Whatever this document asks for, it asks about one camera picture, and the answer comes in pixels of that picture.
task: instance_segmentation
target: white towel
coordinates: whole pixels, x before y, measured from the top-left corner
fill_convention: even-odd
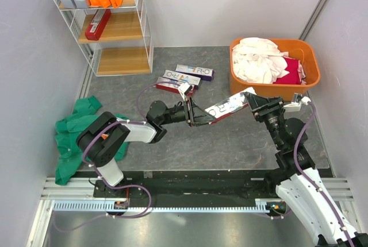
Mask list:
[[[233,70],[235,75],[249,83],[274,83],[286,76],[288,66],[284,56],[271,40],[249,37],[240,40],[232,50]]]

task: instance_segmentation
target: purple cable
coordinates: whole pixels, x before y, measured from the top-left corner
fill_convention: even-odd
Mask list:
[[[306,129],[308,128],[308,126],[312,123],[314,117],[317,114],[317,109],[315,107],[315,105],[312,102],[308,103],[311,107],[312,107],[312,115],[309,117],[309,119],[307,120],[307,122],[305,123],[305,125],[303,126],[302,130],[300,131],[298,137],[297,137],[297,141],[295,142],[295,146],[294,146],[294,163],[298,169],[298,171],[300,172],[300,174],[302,174],[302,176],[304,176],[304,178],[306,178],[306,180],[308,182],[310,182],[310,184],[312,184],[317,190],[320,188],[316,182],[314,182],[300,167],[299,162],[298,162],[298,146],[301,140],[301,137],[303,136],[304,132],[306,131]],[[328,203],[328,205],[330,206],[333,214],[335,215],[336,219],[338,220],[339,224],[341,227],[344,227],[344,222],[341,219],[338,211],[336,210],[334,204],[332,203],[332,201],[328,198],[328,196],[326,195],[326,193],[324,191],[320,191],[319,193],[322,194],[323,198],[326,200],[326,202]],[[347,241],[349,242],[351,247],[354,247],[354,243],[351,240],[351,237],[348,233],[348,231],[344,230],[344,234],[347,238]]]
[[[178,84],[178,83],[175,83],[175,82],[164,82],[165,84],[173,84],[173,85],[176,85],[176,86],[180,86],[180,84]],[[137,99],[136,99],[136,107],[137,107],[137,111],[139,112],[139,114],[143,117],[143,119],[145,120],[145,121],[147,121],[147,119],[145,118],[145,115],[144,115],[144,113],[140,110],[140,108],[139,108],[139,97],[141,96],[141,94],[145,91],[145,90],[147,90],[148,88],[150,88],[150,87],[152,87],[152,86],[155,86],[155,85],[157,85],[157,84],[163,84],[163,82],[155,82],[155,83],[153,83],[153,84],[150,84],[149,86],[147,86],[146,88],[144,88],[143,90],[141,90],[140,92],[139,92],[139,94],[138,94],[138,96],[137,96]]]
[[[87,225],[87,224],[91,223],[92,221],[95,221],[96,219],[99,219],[99,218],[101,218],[101,217],[105,217],[105,216],[106,216],[106,214],[100,214],[100,215],[98,215],[98,216],[96,216],[96,217],[94,217],[94,218],[91,218],[90,220],[88,220],[88,221],[86,221],[86,222],[84,222],[84,223],[82,223],[82,224],[78,225],[77,227],[74,227],[74,228],[72,228],[72,229],[68,229],[68,230],[64,230],[64,229],[61,229],[61,228],[59,228],[59,227],[57,227],[57,226],[56,226],[56,222],[55,222],[55,215],[54,215],[54,216],[52,217],[52,226],[54,226],[54,228],[55,228],[57,231],[61,232],[61,233],[70,233],[71,231],[75,231],[76,229],[79,229],[80,227],[83,227],[84,225]]]

